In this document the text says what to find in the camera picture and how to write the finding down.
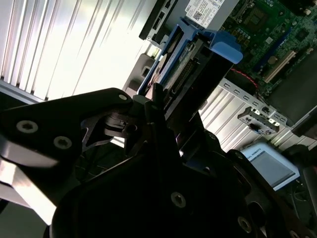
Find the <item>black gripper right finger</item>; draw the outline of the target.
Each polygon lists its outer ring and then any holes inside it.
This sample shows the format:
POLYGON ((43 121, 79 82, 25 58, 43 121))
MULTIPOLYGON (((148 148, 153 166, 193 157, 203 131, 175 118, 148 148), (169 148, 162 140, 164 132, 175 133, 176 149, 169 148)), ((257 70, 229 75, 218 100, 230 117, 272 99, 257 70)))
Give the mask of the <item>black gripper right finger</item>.
POLYGON ((237 150, 225 153, 217 137, 204 129, 205 154, 215 171, 216 211, 207 215, 201 238, 311 238, 313 233, 237 150))

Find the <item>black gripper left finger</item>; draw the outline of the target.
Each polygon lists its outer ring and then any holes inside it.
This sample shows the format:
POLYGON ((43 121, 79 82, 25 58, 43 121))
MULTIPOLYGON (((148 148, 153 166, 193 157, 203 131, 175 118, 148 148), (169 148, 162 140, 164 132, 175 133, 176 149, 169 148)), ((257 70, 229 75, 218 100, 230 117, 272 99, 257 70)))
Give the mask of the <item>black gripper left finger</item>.
POLYGON ((0 181, 52 223, 68 193, 110 170, 75 185, 80 155, 116 136, 126 140, 124 159, 110 169, 145 156, 157 163, 162 182, 168 182, 183 164, 160 93, 149 100, 110 88, 1 112, 0 181))

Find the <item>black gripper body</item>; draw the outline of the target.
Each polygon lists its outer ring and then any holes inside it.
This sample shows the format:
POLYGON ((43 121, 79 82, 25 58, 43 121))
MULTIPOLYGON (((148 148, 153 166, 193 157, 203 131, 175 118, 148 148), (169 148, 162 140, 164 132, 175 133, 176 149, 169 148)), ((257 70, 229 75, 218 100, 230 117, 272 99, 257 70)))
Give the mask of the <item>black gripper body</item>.
POLYGON ((214 176, 181 164, 168 182, 156 162, 130 159, 73 189, 59 204, 53 238, 234 238, 214 176))

